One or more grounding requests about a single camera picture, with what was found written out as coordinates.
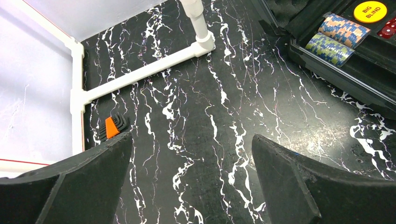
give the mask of poker chip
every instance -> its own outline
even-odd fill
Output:
[[[336,14],[330,14],[318,32],[354,49],[367,37],[370,29]]]
[[[363,23],[378,22],[386,16],[388,9],[378,1],[365,1],[359,4],[354,10],[354,17]]]
[[[337,67],[344,65],[355,52],[355,50],[323,33],[315,34],[305,46],[305,49]]]

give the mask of red dice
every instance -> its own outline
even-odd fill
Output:
[[[393,27],[384,27],[381,31],[378,32],[378,35],[382,38],[389,39],[396,33],[396,28]]]
[[[385,39],[391,38],[396,33],[396,17],[389,20],[384,28],[382,28],[377,34]]]

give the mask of pvc pipe elbow joint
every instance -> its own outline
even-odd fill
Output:
[[[195,57],[201,57],[214,49],[213,33],[211,31],[208,31],[205,38],[201,39],[196,36],[195,39],[197,41],[191,45],[194,48]]]

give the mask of stack of poker chips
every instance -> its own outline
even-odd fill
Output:
[[[336,14],[329,14],[305,48],[323,60],[341,67],[369,32],[370,29],[364,26]]]

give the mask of red edge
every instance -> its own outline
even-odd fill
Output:
[[[18,161],[18,160],[6,160],[6,159],[0,159],[0,161],[8,161],[8,162],[21,162],[21,163],[29,163],[29,164],[36,164],[36,165],[44,165],[44,166],[48,166],[48,165],[49,165],[49,164],[38,163],[38,162],[25,162],[25,161]]]

